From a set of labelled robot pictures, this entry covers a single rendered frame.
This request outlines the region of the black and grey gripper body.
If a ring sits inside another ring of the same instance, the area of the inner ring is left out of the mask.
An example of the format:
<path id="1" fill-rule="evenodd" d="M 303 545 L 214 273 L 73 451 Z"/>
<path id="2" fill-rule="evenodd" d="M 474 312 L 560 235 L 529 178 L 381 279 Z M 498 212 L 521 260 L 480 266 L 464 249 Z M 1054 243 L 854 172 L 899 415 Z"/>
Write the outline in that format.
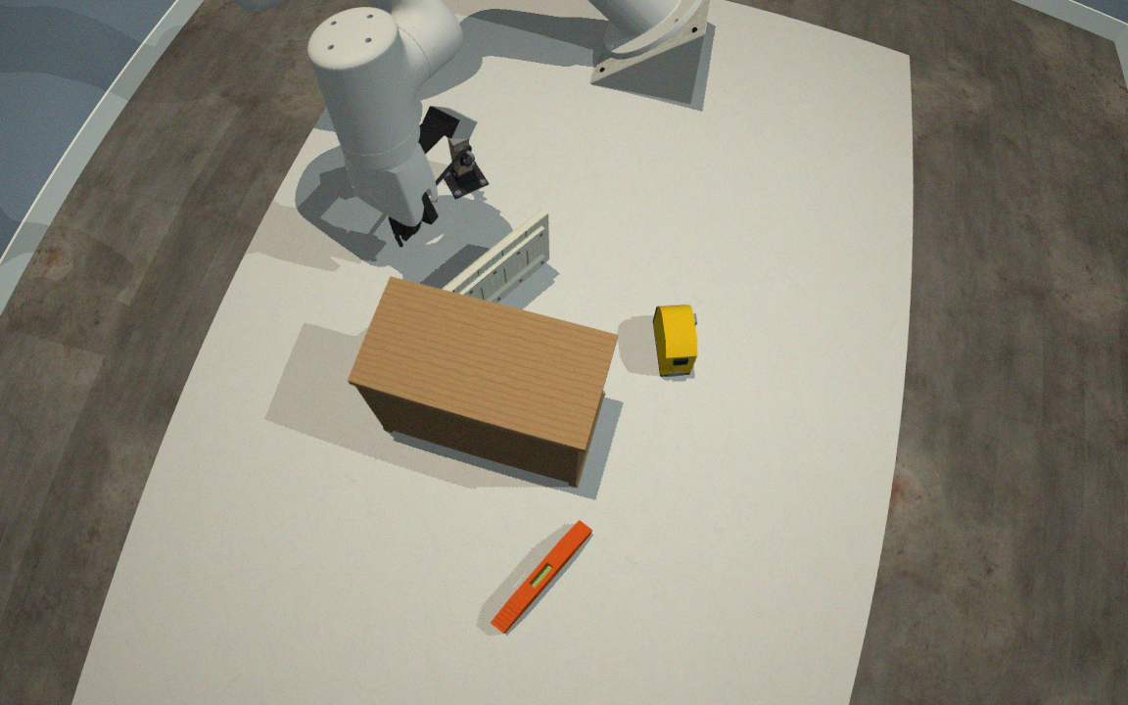
<path id="1" fill-rule="evenodd" d="M 438 201 L 437 180 L 420 144 L 399 164 L 379 169 L 361 168 L 350 164 L 345 156 L 344 161 L 356 197 L 403 226 L 417 226 L 422 220 L 425 192 L 433 204 Z"/>

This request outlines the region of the orange spirit level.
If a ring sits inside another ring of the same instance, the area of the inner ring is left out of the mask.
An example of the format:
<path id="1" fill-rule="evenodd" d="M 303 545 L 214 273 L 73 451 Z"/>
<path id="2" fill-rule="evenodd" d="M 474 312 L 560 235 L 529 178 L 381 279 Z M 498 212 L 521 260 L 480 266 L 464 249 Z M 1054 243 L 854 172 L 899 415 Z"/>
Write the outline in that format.
<path id="1" fill-rule="evenodd" d="M 589 539 L 592 530 L 579 519 L 576 526 L 552 548 L 549 554 L 541 559 L 540 565 L 530 573 L 527 581 L 515 590 L 514 594 L 506 599 L 506 603 L 496 613 L 495 619 L 490 622 L 497 631 L 506 633 L 518 622 L 521 613 L 532 605 L 541 590 L 544 590 L 552 579 L 558 575 L 561 569 L 567 565 L 570 557 L 576 554 L 581 545 Z M 573 553 L 573 554 L 572 554 Z M 552 576 L 554 575 L 554 576 Z"/>

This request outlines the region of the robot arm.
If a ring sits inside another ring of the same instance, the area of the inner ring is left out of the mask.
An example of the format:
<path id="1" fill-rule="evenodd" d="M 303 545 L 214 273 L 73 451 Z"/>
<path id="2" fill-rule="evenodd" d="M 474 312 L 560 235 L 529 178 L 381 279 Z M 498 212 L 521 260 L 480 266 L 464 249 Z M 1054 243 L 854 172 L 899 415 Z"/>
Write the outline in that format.
<path id="1" fill-rule="evenodd" d="M 342 155 L 379 169 L 417 143 L 428 155 L 446 135 L 470 139 L 477 121 L 430 106 L 418 125 L 420 86 L 461 49 L 464 30 L 444 0 L 367 0 L 332 15 L 310 35 L 307 53 Z M 605 46 L 631 58 L 670 39 L 702 0 L 589 0 L 610 20 Z M 420 136 L 420 138 L 418 138 Z"/>

